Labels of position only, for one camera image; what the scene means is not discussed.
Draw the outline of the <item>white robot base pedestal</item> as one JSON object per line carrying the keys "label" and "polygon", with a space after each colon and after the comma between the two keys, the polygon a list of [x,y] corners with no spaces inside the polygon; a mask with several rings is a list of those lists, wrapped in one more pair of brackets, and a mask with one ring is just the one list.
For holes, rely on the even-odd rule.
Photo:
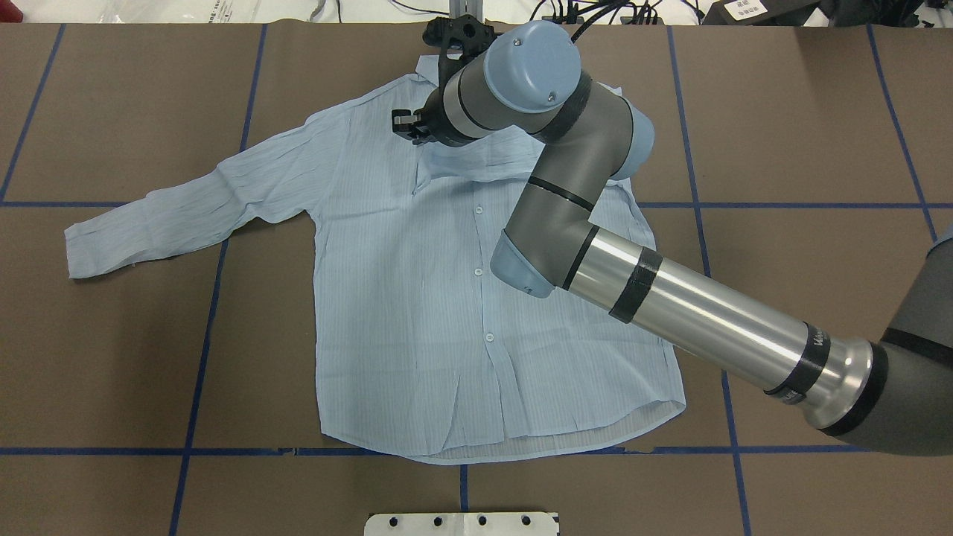
{"label": "white robot base pedestal", "polygon": [[364,535],[561,535],[557,513],[544,511],[374,514]]}

